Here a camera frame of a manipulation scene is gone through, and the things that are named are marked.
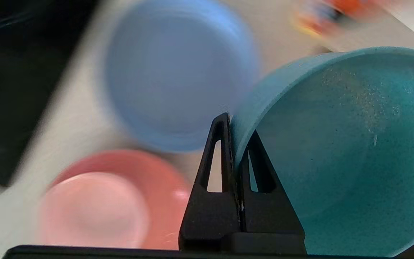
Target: speckled texture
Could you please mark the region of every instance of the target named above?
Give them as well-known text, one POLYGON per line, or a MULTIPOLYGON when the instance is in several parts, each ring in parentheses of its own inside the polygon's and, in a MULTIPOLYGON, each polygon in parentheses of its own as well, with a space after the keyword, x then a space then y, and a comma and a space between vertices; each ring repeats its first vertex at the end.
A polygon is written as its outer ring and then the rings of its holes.
POLYGON ((414 244, 414 50, 323 54, 269 75, 233 117, 235 166, 255 128, 309 254, 414 244))

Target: table surface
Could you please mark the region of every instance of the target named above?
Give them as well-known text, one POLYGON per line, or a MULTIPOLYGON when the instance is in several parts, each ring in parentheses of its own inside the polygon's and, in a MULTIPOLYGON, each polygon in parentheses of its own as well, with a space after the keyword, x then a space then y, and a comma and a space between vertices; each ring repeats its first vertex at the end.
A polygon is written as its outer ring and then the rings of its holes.
MULTIPOLYGON (((14 184, 0 188, 0 257, 19 244, 36 244, 39 200, 59 172, 82 157, 106 149, 139 149, 107 108, 101 86, 103 58, 116 23, 137 0, 103 1, 95 13, 74 57, 31 139, 18 167, 14 184)), ((292 0, 224 0, 252 28, 261 51, 263 71, 313 54, 320 44, 295 31, 290 24, 292 0)), ((324 42, 332 50, 351 50, 390 44, 389 36, 404 37, 393 43, 414 47, 414 33, 393 17, 374 28, 361 29, 324 42), (363 38, 375 33, 374 41, 363 38)), ((202 151, 189 154, 157 154, 176 166, 189 183, 194 181, 202 151)), ((220 190, 220 156, 214 155, 212 190, 220 190)))

